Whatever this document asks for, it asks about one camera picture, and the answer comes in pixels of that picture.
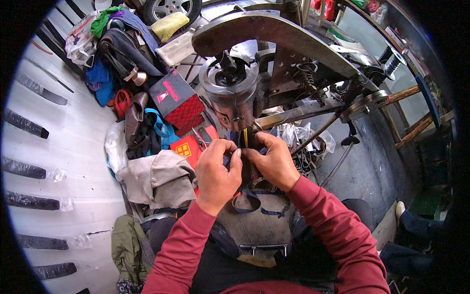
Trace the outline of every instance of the green cloth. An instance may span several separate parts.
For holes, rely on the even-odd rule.
[[[152,267],[142,262],[141,241],[147,239],[139,221],[123,215],[114,223],[111,235],[111,258],[119,270],[120,279],[144,283]]]
[[[114,7],[110,7],[108,9],[103,10],[100,13],[100,15],[91,23],[90,33],[92,33],[98,38],[101,38],[103,29],[108,23],[108,20],[110,19],[110,15],[112,13],[115,13],[116,11],[123,10],[123,9],[124,8],[122,7],[114,6]]]

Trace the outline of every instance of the white shoe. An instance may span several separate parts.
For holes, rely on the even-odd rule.
[[[405,212],[405,203],[398,201],[397,208],[395,209],[395,216],[397,217],[397,226],[400,225],[400,216]]]

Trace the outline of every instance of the man's right hand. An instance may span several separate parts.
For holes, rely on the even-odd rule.
[[[267,147],[266,155],[254,149],[245,148],[242,154],[256,165],[263,177],[284,192],[289,192],[300,178],[287,144],[281,138],[266,132],[255,134],[255,143]]]

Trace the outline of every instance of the gray rag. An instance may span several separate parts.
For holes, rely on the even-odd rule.
[[[196,174],[186,158],[172,150],[130,160],[117,175],[127,186],[129,201],[150,209],[187,208],[196,199]]]

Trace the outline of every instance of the yellow label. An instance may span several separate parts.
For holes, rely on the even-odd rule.
[[[180,146],[176,147],[176,153],[178,155],[184,156],[186,158],[191,156],[191,150],[189,149],[189,144],[184,143],[183,145],[180,145]]]

